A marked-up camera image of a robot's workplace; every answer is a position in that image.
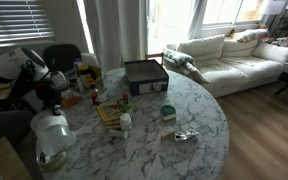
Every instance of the round table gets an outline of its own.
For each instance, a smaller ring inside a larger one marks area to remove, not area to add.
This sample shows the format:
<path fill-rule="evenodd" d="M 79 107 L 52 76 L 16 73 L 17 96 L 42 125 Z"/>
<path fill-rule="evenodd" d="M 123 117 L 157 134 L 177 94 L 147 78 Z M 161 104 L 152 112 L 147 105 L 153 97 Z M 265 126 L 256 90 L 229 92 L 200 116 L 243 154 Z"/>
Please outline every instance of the round table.
<path fill-rule="evenodd" d="M 227 156 L 229 131 L 217 101 L 198 83 L 167 71 L 167 91 L 130 96 L 133 111 L 128 139 L 108 135 L 87 92 L 82 100 L 63 108 L 77 142 L 67 149 L 68 162 L 56 172 L 42 172 L 45 179 L 215 179 Z M 105 73 L 102 102 L 129 92 L 123 68 Z M 165 123 L 160 109 L 176 109 L 176 122 Z M 169 127 L 176 132 L 196 130 L 186 141 L 161 140 Z"/>

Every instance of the black box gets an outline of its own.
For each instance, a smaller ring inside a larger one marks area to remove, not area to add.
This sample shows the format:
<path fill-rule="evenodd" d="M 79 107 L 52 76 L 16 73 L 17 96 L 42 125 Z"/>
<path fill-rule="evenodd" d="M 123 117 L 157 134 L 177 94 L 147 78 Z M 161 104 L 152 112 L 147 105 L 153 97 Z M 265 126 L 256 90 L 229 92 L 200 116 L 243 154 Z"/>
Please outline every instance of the black box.
<path fill-rule="evenodd" d="M 169 76 L 156 60 L 130 61 L 124 64 L 132 96 L 167 91 Z"/>

